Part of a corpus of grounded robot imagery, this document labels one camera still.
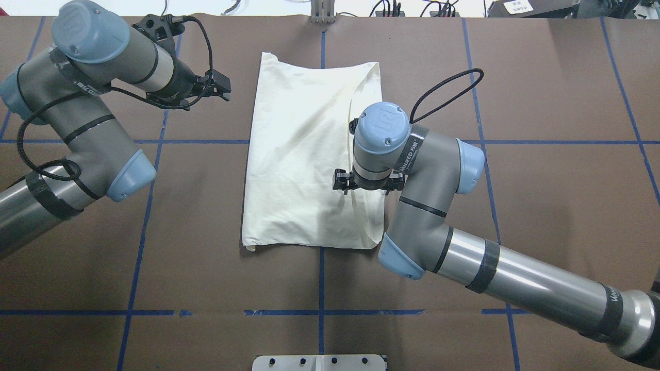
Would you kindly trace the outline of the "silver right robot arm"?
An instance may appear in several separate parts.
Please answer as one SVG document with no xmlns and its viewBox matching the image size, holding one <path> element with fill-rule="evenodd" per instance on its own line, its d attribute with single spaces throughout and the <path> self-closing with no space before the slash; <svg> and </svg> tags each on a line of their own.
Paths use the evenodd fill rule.
<svg viewBox="0 0 660 371">
<path fill-rule="evenodd" d="M 334 189 L 395 192 L 377 258 L 658 369 L 658 199 L 632 144 L 465 141 L 376 103 Z"/>
</svg>

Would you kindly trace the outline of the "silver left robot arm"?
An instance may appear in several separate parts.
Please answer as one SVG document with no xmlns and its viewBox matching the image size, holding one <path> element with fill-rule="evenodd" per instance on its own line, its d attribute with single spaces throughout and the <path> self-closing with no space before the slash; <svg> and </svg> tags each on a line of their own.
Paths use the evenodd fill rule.
<svg viewBox="0 0 660 371">
<path fill-rule="evenodd" d="M 23 119 L 16 145 L 30 172 L 2 192 L 2 258 L 102 197 L 121 202 L 156 177 L 155 167 L 101 100 L 120 80 L 143 103 L 189 110 L 201 98 L 229 100 L 229 78 L 196 75 L 174 36 L 193 16 L 146 15 L 129 25 L 92 1 L 72 1 L 52 23 L 54 45 L 2 82 L 2 101 Z"/>
</svg>

